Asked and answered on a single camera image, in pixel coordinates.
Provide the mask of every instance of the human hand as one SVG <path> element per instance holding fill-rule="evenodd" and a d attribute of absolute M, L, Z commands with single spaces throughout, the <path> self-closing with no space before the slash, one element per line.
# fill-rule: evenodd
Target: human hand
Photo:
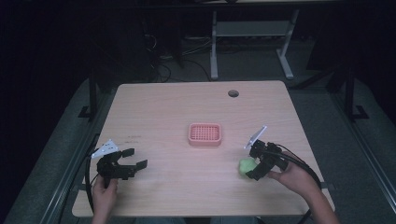
<path fill-rule="evenodd" d="M 288 151 L 284 151 L 282 153 L 298 160 Z M 277 180 L 286 188 L 300 194 L 305 199 L 307 199 L 310 194 L 318 193 L 320 191 L 320 188 L 314 178 L 293 162 L 289 162 L 289 165 L 284 172 L 278 173 L 270 171 L 267 176 Z"/>
<path fill-rule="evenodd" d="M 99 175 L 92 190 L 93 218 L 92 224 L 106 223 L 117 200 L 118 179 L 111 179 L 105 189 L 105 179 Z"/>

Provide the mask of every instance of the green object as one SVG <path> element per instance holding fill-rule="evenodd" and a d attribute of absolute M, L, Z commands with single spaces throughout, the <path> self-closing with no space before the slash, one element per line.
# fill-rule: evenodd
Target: green object
<path fill-rule="evenodd" d="M 256 166 L 257 163 L 253 158 L 242 159 L 239 161 L 239 174 L 241 176 L 247 177 L 246 173 L 254 170 Z"/>

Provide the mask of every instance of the pink basket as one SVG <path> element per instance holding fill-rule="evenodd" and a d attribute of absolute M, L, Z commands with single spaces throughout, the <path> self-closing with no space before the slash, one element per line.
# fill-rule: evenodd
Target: pink basket
<path fill-rule="evenodd" d="M 191 124 L 189 143 L 193 147 L 218 147 L 221 144 L 220 125 L 217 123 Z"/>

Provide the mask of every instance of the person's arm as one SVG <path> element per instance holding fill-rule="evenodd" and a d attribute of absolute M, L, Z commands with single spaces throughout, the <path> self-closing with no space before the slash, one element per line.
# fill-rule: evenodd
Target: person's arm
<path fill-rule="evenodd" d="M 308 203 L 314 221 L 318 224 L 340 223 L 335 215 L 326 196 L 322 193 L 315 180 L 305 170 L 293 162 L 289 162 L 288 168 L 282 172 L 270 171 L 267 175 L 277 180 L 286 188 L 300 194 Z"/>
<path fill-rule="evenodd" d="M 104 224 L 110 219 L 111 211 L 117 200 L 117 185 L 118 179 L 111 179 L 105 189 L 105 179 L 100 175 L 97 177 L 92 190 L 92 224 Z"/>

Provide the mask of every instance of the gray carpet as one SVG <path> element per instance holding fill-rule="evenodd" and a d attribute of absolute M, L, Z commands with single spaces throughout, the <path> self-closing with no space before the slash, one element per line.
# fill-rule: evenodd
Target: gray carpet
<path fill-rule="evenodd" d="M 267 43 L 260 48 L 248 47 L 233 54 L 220 54 L 219 81 L 233 80 L 283 80 L 293 86 L 310 78 L 315 71 L 306 71 L 313 42 L 292 42 L 287 57 L 295 75 L 294 80 L 286 80 L 276 58 L 276 43 Z M 192 54 L 184 57 L 201 64 L 209 72 L 209 54 Z M 184 62 L 180 68 L 175 62 L 164 63 L 172 71 L 169 81 L 206 81 L 205 71 L 196 63 Z M 160 67 L 162 76 L 168 70 Z M 337 101 L 342 97 L 330 95 L 324 89 L 327 79 L 315 83 L 303 91 L 290 91 L 291 99 L 303 124 L 308 141 L 314 151 L 320 170 L 327 183 L 335 189 L 331 195 L 336 213 L 342 223 L 396 223 L 392 211 L 381 188 L 371 172 L 369 164 L 351 131 L 351 124 L 338 109 Z M 46 215 L 47 205 L 67 170 L 67 164 L 79 146 L 87 146 L 95 133 L 99 133 L 115 91 L 100 93 L 100 112 L 91 123 L 78 119 L 79 110 L 88 104 L 88 82 L 84 82 L 66 108 L 62 119 L 42 156 L 9 213 L 6 223 L 39 223 Z M 370 116 L 367 120 L 357 120 L 358 127 L 375 155 L 395 183 L 394 161 L 396 151 L 396 131 L 381 108 L 376 104 L 370 91 L 359 81 L 356 84 L 356 104 L 362 105 Z M 82 180 L 83 166 L 76 173 L 75 183 Z M 88 218 L 77 218 L 71 214 L 77 190 L 63 192 L 64 209 L 55 209 L 51 223 L 90 223 Z M 264 217 L 266 223 L 296 223 L 298 217 Z M 131 218 L 113 217 L 110 223 L 132 223 Z"/>

